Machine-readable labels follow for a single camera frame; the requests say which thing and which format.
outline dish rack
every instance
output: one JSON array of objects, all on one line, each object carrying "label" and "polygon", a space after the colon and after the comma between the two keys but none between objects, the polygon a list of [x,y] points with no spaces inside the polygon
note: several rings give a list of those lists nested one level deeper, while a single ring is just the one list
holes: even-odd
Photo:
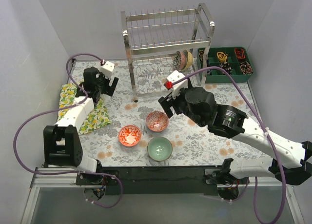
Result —
[{"label": "dish rack", "polygon": [[[186,49],[193,54],[194,48],[203,47],[204,57],[208,58],[215,30],[215,23],[204,3],[192,9],[141,11],[129,16],[123,11],[121,25],[134,102],[138,101],[138,96],[167,91],[163,84],[174,71],[176,51]],[[206,61],[203,67],[207,67],[207,59],[203,60]],[[186,75],[196,69],[192,65],[182,72]],[[198,85],[204,85],[206,75],[204,72],[201,80],[197,76]]]}]

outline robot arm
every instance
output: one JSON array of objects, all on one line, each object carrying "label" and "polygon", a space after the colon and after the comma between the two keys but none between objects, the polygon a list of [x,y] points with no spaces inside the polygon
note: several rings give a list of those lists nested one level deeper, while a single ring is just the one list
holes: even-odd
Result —
[{"label": "robot arm", "polygon": [[[109,85],[114,67],[113,63],[107,61],[99,69],[91,67],[84,70],[84,82],[80,86],[87,91],[87,100],[69,109],[55,125],[46,126],[43,131],[44,157],[47,164],[96,172],[99,162],[83,154],[78,131],[98,103],[100,95],[113,95],[118,83],[118,78],[114,78],[112,85]],[[83,99],[85,94],[77,89],[74,103]]]},{"label": "robot arm", "polygon": [[[182,73],[175,71],[167,79],[175,82],[183,77]],[[254,160],[226,159],[219,170],[208,175],[208,180],[232,182],[252,176],[281,180],[273,149],[259,124],[251,117],[233,106],[217,104],[213,93],[202,87],[192,87],[190,80],[172,88],[169,95],[158,100],[169,118],[173,115],[172,107],[176,114],[183,113],[198,126],[207,126],[209,132],[246,143],[270,156]],[[312,154],[311,143],[292,142],[271,131],[269,134],[284,166],[286,182],[298,185],[309,178],[312,165],[307,159]]]}]

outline yellow cord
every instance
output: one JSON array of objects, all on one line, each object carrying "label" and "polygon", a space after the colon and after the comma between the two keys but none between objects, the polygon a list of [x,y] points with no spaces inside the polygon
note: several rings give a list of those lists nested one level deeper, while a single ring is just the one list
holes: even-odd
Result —
[{"label": "yellow cord", "polygon": [[228,58],[228,54],[224,54],[224,52],[217,52],[216,55],[218,56],[218,59],[220,62],[226,62],[226,59]]}]

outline gray floor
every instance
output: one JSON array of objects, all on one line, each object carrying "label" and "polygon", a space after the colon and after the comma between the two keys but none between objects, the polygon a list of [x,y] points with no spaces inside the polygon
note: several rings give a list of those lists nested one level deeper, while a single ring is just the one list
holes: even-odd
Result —
[{"label": "gray floor", "polygon": [[[261,217],[271,221],[279,208],[281,187],[258,190]],[[32,224],[256,224],[253,193],[249,187],[232,205],[200,194],[124,195],[118,206],[104,209],[86,202],[83,188],[41,188]],[[101,201],[109,204],[115,199],[107,196]],[[294,223],[288,204],[278,223]]]}]

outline floral cloth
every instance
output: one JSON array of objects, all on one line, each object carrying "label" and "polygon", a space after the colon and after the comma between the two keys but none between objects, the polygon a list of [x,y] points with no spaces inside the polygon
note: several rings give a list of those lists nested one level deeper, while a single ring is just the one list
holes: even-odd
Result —
[{"label": "floral cloth", "polygon": [[[59,107],[63,108],[74,103],[77,87],[74,84],[66,84],[62,86],[59,99]],[[58,120],[62,119],[68,109],[58,112]],[[99,129],[105,125],[112,123],[108,118],[107,109],[103,100],[100,99],[95,108],[90,112],[88,118],[84,120],[78,134],[86,134],[95,129]]]},{"label": "floral cloth", "polygon": [[[103,166],[221,165],[225,158],[255,159],[266,156],[249,145],[209,133],[206,127],[200,128],[183,114],[173,115],[164,131],[159,133],[150,131],[145,125],[146,117],[152,111],[163,112],[158,99],[167,93],[139,97],[138,102],[134,103],[127,61],[113,63],[115,63],[113,77],[118,77],[119,82],[114,95],[105,96],[104,101],[112,124],[80,136],[83,152],[91,158],[100,160]],[[98,67],[99,62],[77,62],[73,70],[74,79],[81,80],[83,70],[91,66]],[[142,72],[147,69],[151,67],[144,66]],[[152,86],[158,80],[147,81]],[[238,86],[253,104],[248,84],[239,83]],[[205,89],[214,94],[217,103],[233,105],[255,119],[232,84],[206,84]],[[122,146],[118,141],[119,131],[128,124],[134,124],[142,131],[141,141],[130,148]],[[164,162],[154,161],[147,153],[149,140],[158,136],[169,139],[173,146],[172,155]]]}]

